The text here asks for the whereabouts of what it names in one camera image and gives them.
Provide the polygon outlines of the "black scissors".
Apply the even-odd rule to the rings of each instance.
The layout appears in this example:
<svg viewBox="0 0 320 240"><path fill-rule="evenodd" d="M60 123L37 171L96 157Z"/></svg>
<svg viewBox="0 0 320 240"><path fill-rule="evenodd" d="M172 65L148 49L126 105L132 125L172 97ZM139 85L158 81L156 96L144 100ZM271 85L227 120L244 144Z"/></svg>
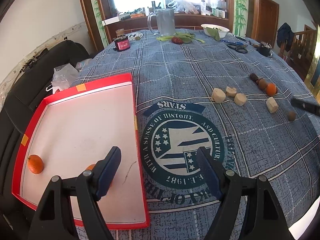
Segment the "black scissors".
<svg viewBox="0 0 320 240"><path fill-rule="evenodd" d="M247 45L245 44L236 44L236 43L227 43L227 47L240 53L240 54L247 54Z"/></svg>

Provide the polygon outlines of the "crumbly beige cake piece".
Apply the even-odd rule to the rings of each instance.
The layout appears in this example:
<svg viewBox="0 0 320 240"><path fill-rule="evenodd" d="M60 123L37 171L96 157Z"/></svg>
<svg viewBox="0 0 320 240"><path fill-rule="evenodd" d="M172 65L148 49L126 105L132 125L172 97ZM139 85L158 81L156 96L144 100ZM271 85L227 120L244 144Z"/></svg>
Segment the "crumbly beige cake piece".
<svg viewBox="0 0 320 240"><path fill-rule="evenodd" d="M237 94L237 89L236 88L232 88L232 87L226 87L226 95L228 97L234 98Z"/></svg>

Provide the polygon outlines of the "red label black jar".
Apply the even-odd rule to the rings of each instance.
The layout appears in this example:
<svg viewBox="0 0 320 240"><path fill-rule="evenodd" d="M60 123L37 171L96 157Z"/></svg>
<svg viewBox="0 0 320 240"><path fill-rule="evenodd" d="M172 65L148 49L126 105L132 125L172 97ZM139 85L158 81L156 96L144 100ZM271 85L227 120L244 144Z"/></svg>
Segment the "red label black jar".
<svg viewBox="0 0 320 240"><path fill-rule="evenodd" d="M127 36L121 35L114 39L114 50L115 51L125 51L130 48L130 42Z"/></svg>

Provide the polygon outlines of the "clear plastic bag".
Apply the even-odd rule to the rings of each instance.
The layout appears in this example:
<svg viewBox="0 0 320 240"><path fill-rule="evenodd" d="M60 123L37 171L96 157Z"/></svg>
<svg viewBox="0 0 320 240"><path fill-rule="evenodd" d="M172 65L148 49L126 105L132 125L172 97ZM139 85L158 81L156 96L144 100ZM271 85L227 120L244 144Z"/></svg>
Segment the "clear plastic bag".
<svg viewBox="0 0 320 240"><path fill-rule="evenodd" d="M51 84L46 87L46 91L53 94L68 89L78 78L79 72L70 63L54 68Z"/></svg>

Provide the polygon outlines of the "white round plate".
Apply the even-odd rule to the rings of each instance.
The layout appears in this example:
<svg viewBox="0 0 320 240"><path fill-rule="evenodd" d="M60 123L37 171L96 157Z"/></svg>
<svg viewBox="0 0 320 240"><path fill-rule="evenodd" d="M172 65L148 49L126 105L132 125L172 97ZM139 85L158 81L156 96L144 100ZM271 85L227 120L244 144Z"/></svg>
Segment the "white round plate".
<svg viewBox="0 0 320 240"><path fill-rule="evenodd" d="M128 34L126 34L126 37L129 39L129 41L136 41L136 40L135 40L135 37L136 37L136 36L139 36L140 39L142 39L143 33L137 31L137 32L134 32L134 33L128 33Z"/></svg>

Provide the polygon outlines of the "beige cake block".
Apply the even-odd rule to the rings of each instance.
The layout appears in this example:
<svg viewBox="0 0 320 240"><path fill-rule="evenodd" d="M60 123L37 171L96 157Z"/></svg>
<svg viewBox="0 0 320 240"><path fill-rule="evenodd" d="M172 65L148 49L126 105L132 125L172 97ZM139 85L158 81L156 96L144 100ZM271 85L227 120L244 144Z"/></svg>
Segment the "beige cake block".
<svg viewBox="0 0 320 240"><path fill-rule="evenodd" d="M278 110L278 104L273 97L267 99L266 106L270 113L274 113Z"/></svg>

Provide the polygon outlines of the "red shallow box tray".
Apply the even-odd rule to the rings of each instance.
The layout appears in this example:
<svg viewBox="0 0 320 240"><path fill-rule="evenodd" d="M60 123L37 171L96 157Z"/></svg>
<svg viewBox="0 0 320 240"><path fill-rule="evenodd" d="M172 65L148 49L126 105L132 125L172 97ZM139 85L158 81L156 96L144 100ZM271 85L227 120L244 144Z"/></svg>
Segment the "red shallow box tray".
<svg viewBox="0 0 320 240"><path fill-rule="evenodd" d="M20 143L12 194L36 209L53 176L76 177L104 159L113 146L120 148L121 162L99 209L111 230L146 228L150 216L129 73L83 83L42 100ZM40 174L27 167L32 154L43 161Z"/></svg>

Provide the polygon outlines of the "dark jacket on railing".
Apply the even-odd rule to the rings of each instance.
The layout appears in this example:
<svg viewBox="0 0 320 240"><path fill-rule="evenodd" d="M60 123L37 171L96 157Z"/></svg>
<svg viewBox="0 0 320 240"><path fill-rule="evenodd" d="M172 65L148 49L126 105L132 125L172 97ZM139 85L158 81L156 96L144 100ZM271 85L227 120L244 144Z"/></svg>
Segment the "dark jacket on railing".
<svg viewBox="0 0 320 240"><path fill-rule="evenodd" d="M280 48L282 44L285 44L285 50L290 51L295 33L291 30L291 27L285 22L277 30L277 46Z"/></svg>

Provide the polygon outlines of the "white bowl with greens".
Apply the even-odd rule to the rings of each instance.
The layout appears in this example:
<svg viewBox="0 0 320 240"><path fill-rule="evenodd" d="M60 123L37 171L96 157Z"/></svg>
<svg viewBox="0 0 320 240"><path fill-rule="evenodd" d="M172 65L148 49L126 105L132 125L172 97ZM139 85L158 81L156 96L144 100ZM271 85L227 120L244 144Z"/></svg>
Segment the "white bowl with greens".
<svg viewBox="0 0 320 240"><path fill-rule="evenodd" d="M212 37L218 42L221 39L225 38L225 36L229 32L228 28L214 24L202 24L201 27L203 28L203 31L207 36Z"/></svg>

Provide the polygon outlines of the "wooden door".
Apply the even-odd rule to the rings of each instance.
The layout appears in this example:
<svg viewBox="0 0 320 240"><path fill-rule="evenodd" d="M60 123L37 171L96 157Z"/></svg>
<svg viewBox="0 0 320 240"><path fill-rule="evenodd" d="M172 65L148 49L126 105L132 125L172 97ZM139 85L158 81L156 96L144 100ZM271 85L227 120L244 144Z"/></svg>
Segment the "wooden door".
<svg viewBox="0 0 320 240"><path fill-rule="evenodd" d="M256 40L274 47L278 29L279 4L273 0L259 0Z"/></svg>

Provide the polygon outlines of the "blue pen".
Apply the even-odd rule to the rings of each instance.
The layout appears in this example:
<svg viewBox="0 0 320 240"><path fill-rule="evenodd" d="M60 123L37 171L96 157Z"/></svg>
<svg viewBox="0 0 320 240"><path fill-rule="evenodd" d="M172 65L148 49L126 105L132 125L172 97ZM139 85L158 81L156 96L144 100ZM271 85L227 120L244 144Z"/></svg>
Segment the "blue pen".
<svg viewBox="0 0 320 240"><path fill-rule="evenodd" d="M235 46L242 46L244 45L244 43L242 42L238 42L238 41L228 41L228 40L225 40L225 39L220 39L220 42L225 42L227 44L233 44Z"/></svg>

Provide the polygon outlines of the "red date by leaves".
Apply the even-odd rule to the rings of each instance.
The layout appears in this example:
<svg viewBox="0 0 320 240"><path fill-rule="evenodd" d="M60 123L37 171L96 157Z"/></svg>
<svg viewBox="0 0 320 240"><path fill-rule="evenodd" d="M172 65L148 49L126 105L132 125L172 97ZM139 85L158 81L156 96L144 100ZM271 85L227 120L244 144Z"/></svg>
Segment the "red date by leaves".
<svg viewBox="0 0 320 240"><path fill-rule="evenodd" d="M172 43L174 43L174 44L183 44L183 40L180 39L179 37L176 37L176 36L172 37L172 38L171 38L171 41L172 41Z"/></svg>

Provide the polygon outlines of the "round beige cake piece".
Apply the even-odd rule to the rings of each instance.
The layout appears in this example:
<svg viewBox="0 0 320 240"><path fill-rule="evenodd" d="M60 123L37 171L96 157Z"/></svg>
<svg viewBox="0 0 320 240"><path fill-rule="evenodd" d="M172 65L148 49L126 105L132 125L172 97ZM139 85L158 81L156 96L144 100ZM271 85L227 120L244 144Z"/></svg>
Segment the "round beige cake piece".
<svg viewBox="0 0 320 240"><path fill-rule="evenodd" d="M212 100L216 103L222 103L226 98L226 94L219 88L214 88L212 92Z"/></svg>

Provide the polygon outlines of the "small brown kiwi fruit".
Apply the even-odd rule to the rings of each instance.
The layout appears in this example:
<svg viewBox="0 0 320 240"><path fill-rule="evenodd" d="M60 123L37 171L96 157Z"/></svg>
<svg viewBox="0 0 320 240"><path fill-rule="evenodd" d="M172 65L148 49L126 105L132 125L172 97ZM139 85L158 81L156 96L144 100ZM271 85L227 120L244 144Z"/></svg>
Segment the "small brown kiwi fruit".
<svg viewBox="0 0 320 240"><path fill-rule="evenodd" d="M294 111L289 111L287 113L287 118L290 122L295 121L296 119L296 113Z"/></svg>

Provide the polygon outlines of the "wooden stair railing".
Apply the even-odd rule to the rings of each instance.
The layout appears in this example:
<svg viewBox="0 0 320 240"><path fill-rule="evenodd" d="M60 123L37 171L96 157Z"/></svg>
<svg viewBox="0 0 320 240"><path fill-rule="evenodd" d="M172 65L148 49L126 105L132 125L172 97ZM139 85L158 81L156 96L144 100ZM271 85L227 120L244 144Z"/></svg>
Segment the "wooden stair railing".
<svg viewBox="0 0 320 240"><path fill-rule="evenodd" d="M304 25L303 31L293 33L291 46L288 41L277 41L278 55L304 81L311 67L317 42L317 29Z"/></svg>

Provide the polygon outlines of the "black cup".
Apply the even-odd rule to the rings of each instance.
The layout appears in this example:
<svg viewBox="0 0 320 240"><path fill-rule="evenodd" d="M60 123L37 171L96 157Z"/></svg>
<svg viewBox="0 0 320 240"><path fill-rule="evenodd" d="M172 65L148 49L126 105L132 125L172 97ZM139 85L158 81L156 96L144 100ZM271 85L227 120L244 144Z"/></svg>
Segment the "black cup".
<svg viewBox="0 0 320 240"><path fill-rule="evenodd" d="M257 47L257 51L265 57L273 56L272 47L269 43L266 43L266 42L261 42Z"/></svg>

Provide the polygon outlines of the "green vegetable leaves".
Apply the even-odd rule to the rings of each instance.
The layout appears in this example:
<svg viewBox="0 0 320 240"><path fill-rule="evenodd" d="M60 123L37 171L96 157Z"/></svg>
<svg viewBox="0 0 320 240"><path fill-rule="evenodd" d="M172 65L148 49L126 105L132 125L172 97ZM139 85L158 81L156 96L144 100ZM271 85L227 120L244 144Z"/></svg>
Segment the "green vegetable leaves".
<svg viewBox="0 0 320 240"><path fill-rule="evenodd" d="M192 34L192 33L180 33L180 32L177 32L175 35L171 35L171 36L160 36L160 37L157 37L156 40L158 40L158 41L171 41L171 38L174 37L174 36L179 37L180 39L182 39L183 43L191 43L193 40L198 41L200 43L205 43L204 40L196 38L195 34Z"/></svg>

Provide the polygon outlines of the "blue plaid tablecloth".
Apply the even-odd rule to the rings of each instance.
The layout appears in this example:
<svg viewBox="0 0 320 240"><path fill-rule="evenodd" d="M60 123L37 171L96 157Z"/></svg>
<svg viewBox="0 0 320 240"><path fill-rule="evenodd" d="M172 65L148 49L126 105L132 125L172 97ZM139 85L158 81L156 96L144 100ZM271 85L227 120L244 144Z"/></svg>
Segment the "blue plaid tablecloth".
<svg viewBox="0 0 320 240"><path fill-rule="evenodd" d="M187 44L158 41L149 31L123 52L110 45L80 72L79 85L104 77L132 75L150 225L114 230L115 239L203 239L219 202L210 194L196 162L204 146L225 168L243 177L270 181L287 224L292 225L319 198L319 118L291 106L315 98L277 55L264 57L251 44L240 54L204 34ZM278 110L249 75L278 89ZM234 87L247 101L238 106L214 88ZM296 113L295 121L287 118Z"/></svg>

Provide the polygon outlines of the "clear glass pitcher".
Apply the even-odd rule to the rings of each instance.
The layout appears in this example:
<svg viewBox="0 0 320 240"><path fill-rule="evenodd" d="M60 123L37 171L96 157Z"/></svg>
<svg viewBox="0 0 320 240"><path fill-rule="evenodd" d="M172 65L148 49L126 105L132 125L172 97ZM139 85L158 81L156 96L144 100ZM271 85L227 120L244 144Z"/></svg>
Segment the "clear glass pitcher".
<svg viewBox="0 0 320 240"><path fill-rule="evenodd" d="M155 32L151 26L152 17L156 17L157 22L157 32ZM149 31L153 33L153 35L160 36L171 36L176 34L175 30L175 12L173 9L158 9L156 12L150 13L147 19L147 25Z"/></svg>

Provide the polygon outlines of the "small orange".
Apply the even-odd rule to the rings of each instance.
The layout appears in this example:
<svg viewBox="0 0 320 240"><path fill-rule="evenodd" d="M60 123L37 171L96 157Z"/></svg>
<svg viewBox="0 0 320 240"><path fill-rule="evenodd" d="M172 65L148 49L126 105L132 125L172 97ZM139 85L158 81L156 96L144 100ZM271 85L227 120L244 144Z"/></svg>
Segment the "small orange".
<svg viewBox="0 0 320 240"><path fill-rule="evenodd" d="M276 87L276 85L274 83L268 83L266 88L265 88L265 92L268 96L273 97L276 95L278 89Z"/></svg>

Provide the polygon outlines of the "large orange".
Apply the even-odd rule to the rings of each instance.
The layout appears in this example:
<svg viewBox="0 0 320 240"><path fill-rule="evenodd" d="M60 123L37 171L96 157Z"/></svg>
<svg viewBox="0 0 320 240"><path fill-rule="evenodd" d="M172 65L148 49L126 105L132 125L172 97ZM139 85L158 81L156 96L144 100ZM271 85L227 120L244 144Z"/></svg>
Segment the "large orange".
<svg viewBox="0 0 320 240"><path fill-rule="evenodd" d="M33 174L40 174L43 171L44 164L38 155L32 154L28 157L27 167Z"/></svg>

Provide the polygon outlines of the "wooden window counter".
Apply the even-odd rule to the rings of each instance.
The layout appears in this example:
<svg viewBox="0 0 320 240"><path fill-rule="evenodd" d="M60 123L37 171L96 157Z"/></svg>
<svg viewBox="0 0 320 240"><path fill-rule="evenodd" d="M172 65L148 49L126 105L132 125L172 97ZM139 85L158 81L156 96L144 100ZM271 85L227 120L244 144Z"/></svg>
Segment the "wooden window counter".
<svg viewBox="0 0 320 240"><path fill-rule="evenodd" d="M148 17L137 17L127 20L121 20L119 22L111 23L104 26L108 42L112 42L116 38L116 31L123 29L125 34L133 33L136 31L152 28L154 33L157 33L157 29L168 29L175 26L175 29L191 29L201 30L202 24L220 25L232 30L232 20L227 18L218 18L208 15L195 15L195 14L175 14L172 16L152 16L150 20Z"/></svg>

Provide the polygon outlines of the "black sofa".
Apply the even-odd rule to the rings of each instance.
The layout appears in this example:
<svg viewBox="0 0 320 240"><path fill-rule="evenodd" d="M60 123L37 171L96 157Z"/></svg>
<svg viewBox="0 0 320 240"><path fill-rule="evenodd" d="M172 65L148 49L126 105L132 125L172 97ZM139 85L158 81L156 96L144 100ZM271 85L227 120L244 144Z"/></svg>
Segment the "black sofa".
<svg viewBox="0 0 320 240"><path fill-rule="evenodd" d="M20 141L52 81L54 68L89 58L83 45L67 40L45 49L9 91L1 110L1 209L12 209L12 174Z"/></svg>

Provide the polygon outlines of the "plastic bag on counter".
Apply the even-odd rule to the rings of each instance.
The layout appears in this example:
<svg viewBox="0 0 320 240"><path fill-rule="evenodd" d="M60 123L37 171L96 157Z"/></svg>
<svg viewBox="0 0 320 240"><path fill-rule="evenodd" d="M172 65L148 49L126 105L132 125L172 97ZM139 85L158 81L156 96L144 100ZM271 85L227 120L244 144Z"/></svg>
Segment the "plastic bag on counter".
<svg viewBox="0 0 320 240"><path fill-rule="evenodd" d="M197 8L190 2L185 0L173 0L167 4L168 9L173 9L176 14L185 13L185 14L194 14L198 15L199 11Z"/></svg>

